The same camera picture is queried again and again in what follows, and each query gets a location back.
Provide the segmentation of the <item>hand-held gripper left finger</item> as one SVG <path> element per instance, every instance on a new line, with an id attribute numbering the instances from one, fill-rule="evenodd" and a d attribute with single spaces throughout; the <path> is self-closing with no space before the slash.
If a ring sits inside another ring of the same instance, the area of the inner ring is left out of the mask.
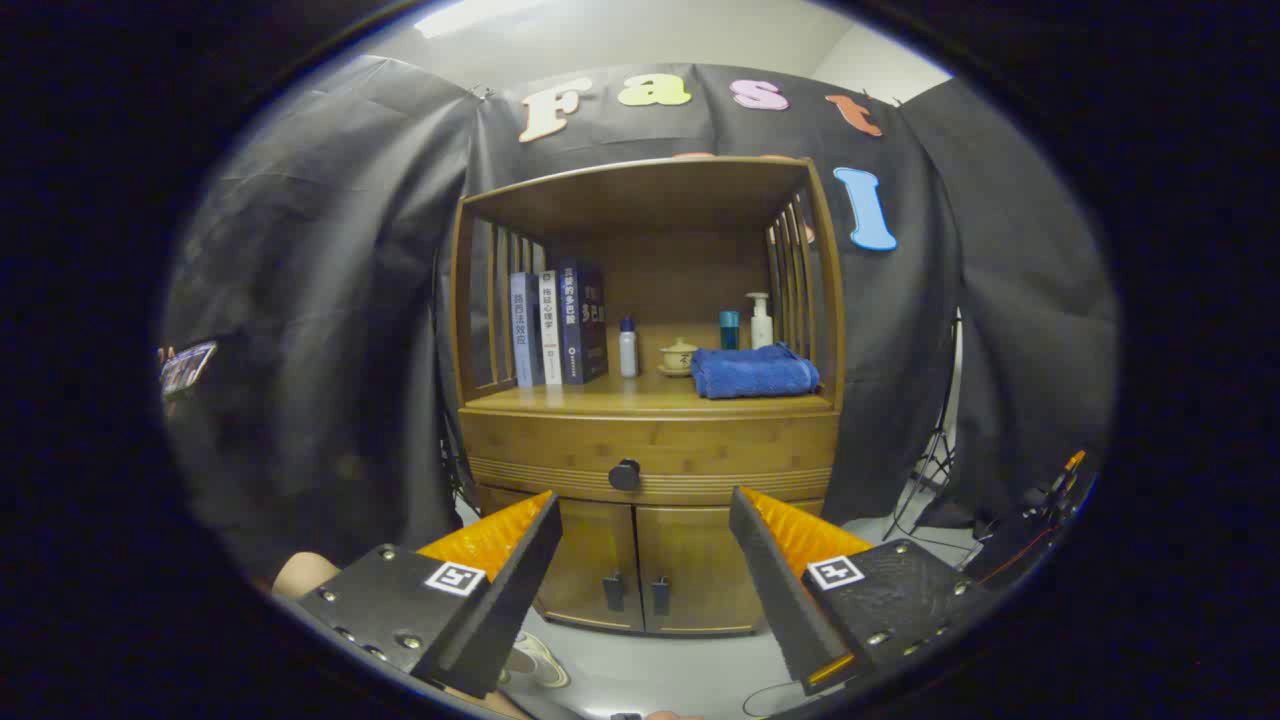
<path id="1" fill-rule="evenodd" d="M 561 537 L 559 497 L 547 491 L 420 550 L 380 544 L 300 606 L 403 674 L 484 696 L 497 688 Z"/>

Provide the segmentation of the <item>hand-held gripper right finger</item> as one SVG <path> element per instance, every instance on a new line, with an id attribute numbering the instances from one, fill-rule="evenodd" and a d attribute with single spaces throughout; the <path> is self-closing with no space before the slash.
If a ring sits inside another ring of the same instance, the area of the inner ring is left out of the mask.
<path id="1" fill-rule="evenodd" d="M 745 486 L 733 491 L 730 530 L 806 694 L 902 673 L 991 609 L 987 588 L 918 543 L 869 544 Z"/>

